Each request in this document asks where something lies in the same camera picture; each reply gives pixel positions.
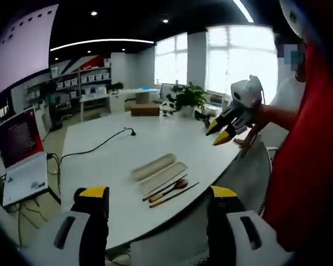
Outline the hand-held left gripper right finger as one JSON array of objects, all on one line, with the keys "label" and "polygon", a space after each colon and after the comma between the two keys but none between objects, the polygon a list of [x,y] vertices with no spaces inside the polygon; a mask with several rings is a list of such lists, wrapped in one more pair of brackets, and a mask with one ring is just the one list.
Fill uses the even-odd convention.
[{"label": "hand-held left gripper right finger", "polygon": [[288,265],[291,253],[275,230],[247,211],[229,188],[210,186],[207,208],[208,265]]}]

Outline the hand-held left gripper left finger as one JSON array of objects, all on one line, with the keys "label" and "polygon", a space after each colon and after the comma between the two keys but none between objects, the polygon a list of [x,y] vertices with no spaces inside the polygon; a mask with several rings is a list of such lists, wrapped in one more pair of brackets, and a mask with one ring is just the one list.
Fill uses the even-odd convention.
[{"label": "hand-held left gripper left finger", "polygon": [[22,252],[29,265],[105,265],[109,187],[79,188],[73,200]]}]

